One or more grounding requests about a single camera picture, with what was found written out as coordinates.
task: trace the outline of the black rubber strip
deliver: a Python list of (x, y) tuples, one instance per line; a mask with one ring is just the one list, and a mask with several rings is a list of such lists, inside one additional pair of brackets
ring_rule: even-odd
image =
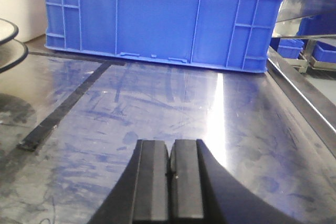
[(100, 65), (78, 88), (36, 128), (33, 129), (18, 145), (17, 148), (33, 152), (50, 135), (59, 122), (85, 94), (86, 91), (111, 66), (112, 62)]
[(3, 67), (0, 67), (0, 73), (3, 73), (5, 71), (7, 71), (7, 70), (9, 70), (9, 69), (11, 69), (13, 67), (15, 67), (16, 65), (18, 65), (24, 59), (27, 58), (27, 55), (28, 55), (28, 48), (27, 48), (27, 46), (24, 43), (22, 43), (22, 42), (20, 42), (20, 41), (18, 41), (16, 39), (13, 39), (13, 40), (17, 41), (18, 43), (20, 43), (22, 45), (22, 47), (24, 48), (24, 53), (19, 58), (17, 58), (17, 60), (15, 60), (14, 62), (12, 62), (12, 63), (10, 63), (8, 65), (5, 65)]
[(14, 39), (16, 37), (16, 35), (19, 33), (19, 28), (17, 27), (17, 25), (15, 25), (14, 23), (12, 23), (12, 22), (10, 22), (10, 21), (8, 21), (6, 19), (3, 19), (3, 18), (0, 18), (0, 19), (6, 21), (8, 23), (10, 23), (13, 26), (13, 28), (14, 28), (12, 34), (10, 34), (8, 37), (6, 37), (3, 40), (0, 40), (0, 45), (2, 45), (4, 43), (7, 43), (7, 42), (11, 41), (12, 39)]
[(46, 57), (56, 57), (62, 59), (70, 59), (70, 60), (85, 60), (85, 61), (94, 61), (94, 62), (110, 62), (111, 65), (117, 66), (125, 66), (125, 62), (122, 60), (116, 60), (115, 58), (109, 58), (107, 56), (97, 56), (97, 55), (86, 55), (86, 54), (53, 54), (49, 52), (33, 52), (29, 51), (30, 55), (39, 55), (39, 56), (46, 56)]

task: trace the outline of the stainless steel table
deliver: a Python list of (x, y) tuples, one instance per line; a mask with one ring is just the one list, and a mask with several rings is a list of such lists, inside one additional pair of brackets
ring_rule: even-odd
[[(267, 203), (304, 223), (336, 223), (334, 149), (277, 80), (283, 62), (247, 74), (112, 60), (68, 108), (67, 97), (109, 60), (55, 54), (41, 40), (0, 74), (0, 223), (86, 223), (139, 138), (169, 148), (202, 138)], [(70, 111), (35, 152), (15, 147), (60, 104)]]

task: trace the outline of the blue plastic crate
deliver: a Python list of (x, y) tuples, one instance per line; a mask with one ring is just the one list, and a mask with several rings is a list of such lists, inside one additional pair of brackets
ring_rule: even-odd
[(282, 0), (46, 0), (46, 47), (265, 72)]
[(304, 42), (300, 39), (281, 39), (278, 53), (290, 59), (297, 59), (303, 49)]
[(336, 47), (318, 41), (313, 56), (318, 61), (336, 63)]

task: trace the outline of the round metal plate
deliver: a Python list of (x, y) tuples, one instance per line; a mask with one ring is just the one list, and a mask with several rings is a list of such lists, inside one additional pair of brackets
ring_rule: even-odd
[(16, 66), (28, 54), (28, 48), (17, 40), (0, 45), (0, 73)]
[(0, 18), (0, 45), (13, 39), (19, 29), (13, 23)]

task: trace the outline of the small blue bin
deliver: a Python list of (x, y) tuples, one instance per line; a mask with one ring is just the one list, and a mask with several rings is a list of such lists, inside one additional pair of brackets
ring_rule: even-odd
[(278, 53), (284, 58), (297, 59), (303, 49), (304, 42), (300, 39), (281, 39)]
[(265, 72), (282, 0), (46, 0), (46, 47)]
[(336, 63), (336, 47), (318, 41), (313, 56), (318, 61)]

